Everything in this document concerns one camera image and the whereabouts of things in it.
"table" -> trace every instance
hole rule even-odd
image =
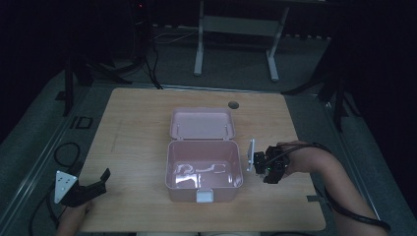
[[[165,186],[169,127],[176,107],[232,109],[242,162],[243,185],[229,203],[173,203]],[[210,232],[321,230],[326,222],[309,174],[297,173],[278,185],[246,172],[251,139],[256,151],[297,139],[280,94],[213,90],[117,88],[113,91],[80,175],[80,183],[111,176],[107,193],[94,199],[85,232]]]

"open container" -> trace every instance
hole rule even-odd
[[[171,117],[165,183],[173,202],[232,201],[243,183],[231,112],[183,107]]]

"floor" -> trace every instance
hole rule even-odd
[[[224,40],[218,39],[227,35],[211,34],[206,41],[203,74],[195,77],[195,30],[160,29],[155,35],[155,74],[165,89],[260,92],[294,89],[309,80],[328,45],[328,41],[320,39],[283,38],[275,55],[280,81],[272,82],[265,58],[268,41],[260,40],[259,45],[254,45],[253,41],[248,45],[241,40],[224,43]],[[153,67],[156,53],[150,50],[148,59]],[[126,63],[126,60],[118,60],[116,65],[121,67]],[[123,87],[154,89],[146,66],[121,77],[133,82]],[[75,106],[69,116],[63,117],[64,104],[55,100],[56,94],[64,87],[63,82],[63,73],[49,82],[0,147],[0,235],[28,235],[31,221],[33,235],[54,234],[47,207],[39,205],[38,211],[35,211],[38,203],[45,196],[48,198],[46,193],[55,171],[62,168],[54,161],[54,155],[70,163],[77,156],[77,149],[72,145],[60,146],[75,142],[80,147],[80,160],[86,158],[111,91],[122,87],[100,75],[95,75],[93,85],[88,88],[75,83]],[[332,103],[320,102],[316,97],[319,90],[320,85],[285,97],[299,139],[321,143],[335,153],[364,198],[378,216],[391,225],[390,235],[414,235],[417,232],[415,217],[393,181],[366,123],[346,108],[347,116],[342,118],[343,132],[337,132],[331,121]],[[89,129],[72,126],[80,117],[92,119]],[[319,189],[323,187],[319,176],[312,175],[312,178]],[[324,199],[321,203],[327,220],[326,229],[303,233],[336,234],[331,212]],[[52,208],[56,213],[60,210],[57,205]]]

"metal frame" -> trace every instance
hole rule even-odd
[[[276,47],[281,38],[282,30],[288,16],[289,7],[282,11],[281,19],[277,21],[264,21],[253,19],[237,19],[226,17],[205,16],[205,1],[200,0],[200,18],[199,18],[199,45],[197,47],[196,63],[194,66],[194,75],[200,76],[203,70],[204,31],[242,33],[250,35],[262,35],[273,37],[273,44],[267,50],[267,60],[270,73],[270,79],[273,82],[279,80],[276,70],[275,55]]]

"round hole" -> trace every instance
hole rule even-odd
[[[237,109],[239,108],[239,103],[237,103],[237,101],[229,101],[229,107],[230,109]]]

